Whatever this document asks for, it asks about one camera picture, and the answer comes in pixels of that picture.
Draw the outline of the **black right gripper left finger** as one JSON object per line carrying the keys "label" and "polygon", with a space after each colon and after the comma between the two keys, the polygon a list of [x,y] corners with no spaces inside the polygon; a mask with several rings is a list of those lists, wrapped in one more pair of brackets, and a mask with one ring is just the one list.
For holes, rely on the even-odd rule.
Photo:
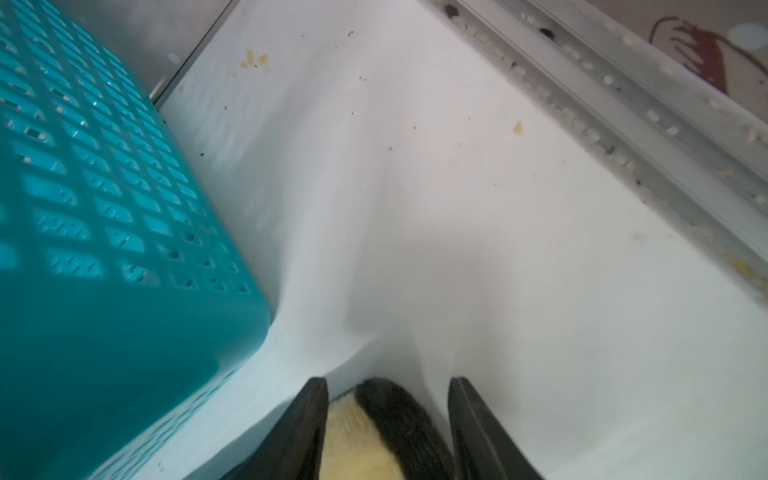
{"label": "black right gripper left finger", "polygon": [[328,408],[326,379],[310,378],[259,448],[223,479],[318,479]]}

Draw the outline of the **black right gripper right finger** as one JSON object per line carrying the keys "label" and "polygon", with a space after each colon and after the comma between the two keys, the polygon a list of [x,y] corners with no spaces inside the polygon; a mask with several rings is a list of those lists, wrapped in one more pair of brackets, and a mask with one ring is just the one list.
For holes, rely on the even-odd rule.
{"label": "black right gripper right finger", "polygon": [[451,378],[448,413],[458,479],[543,479],[466,377]]}

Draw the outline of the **black pillowcase with cream flowers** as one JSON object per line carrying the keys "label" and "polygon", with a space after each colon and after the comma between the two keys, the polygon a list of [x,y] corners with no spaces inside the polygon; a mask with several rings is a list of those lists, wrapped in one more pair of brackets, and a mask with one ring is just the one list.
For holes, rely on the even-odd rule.
{"label": "black pillowcase with cream flowers", "polygon": [[364,380],[329,404],[321,479],[453,479],[452,453],[405,388]]}

